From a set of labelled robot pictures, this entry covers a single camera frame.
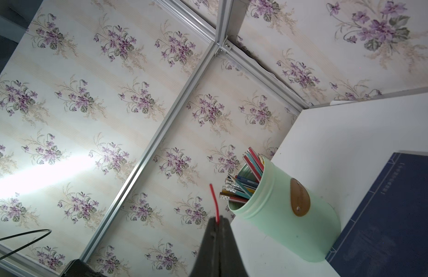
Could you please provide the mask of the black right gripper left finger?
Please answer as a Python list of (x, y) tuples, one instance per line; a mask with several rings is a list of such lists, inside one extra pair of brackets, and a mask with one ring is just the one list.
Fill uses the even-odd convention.
[(220, 276), (220, 227), (215, 218), (207, 224), (190, 277)]

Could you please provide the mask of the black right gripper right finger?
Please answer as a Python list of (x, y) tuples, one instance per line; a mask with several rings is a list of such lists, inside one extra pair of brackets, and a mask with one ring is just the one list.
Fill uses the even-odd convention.
[(219, 276), (248, 277), (228, 219), (219, 223)]

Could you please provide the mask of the coloured pencils bundle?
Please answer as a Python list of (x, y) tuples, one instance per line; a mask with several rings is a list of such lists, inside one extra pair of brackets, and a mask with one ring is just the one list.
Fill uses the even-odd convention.
[(246, 204), (256, 193), (264, 173), (265, 161), (252, 147), (243, 155), (245, 165), (236, 175), (229, 174), (219, 198), (231, 203)]

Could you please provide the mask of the green pen cup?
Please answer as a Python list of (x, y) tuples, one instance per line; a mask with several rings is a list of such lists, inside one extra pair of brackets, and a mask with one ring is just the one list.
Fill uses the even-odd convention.
[(336, 211), (264, 159), (264, 172), (253, 196), (245, 203), (229, 202), (243, 219), (307, 262), (322, 262), (341, 233)]

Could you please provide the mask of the dark blue book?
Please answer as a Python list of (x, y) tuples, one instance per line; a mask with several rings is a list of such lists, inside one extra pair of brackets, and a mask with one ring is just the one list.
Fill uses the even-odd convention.
[(393, 153), (326, 261), (341, 277), (428, 277), (428, 155)]

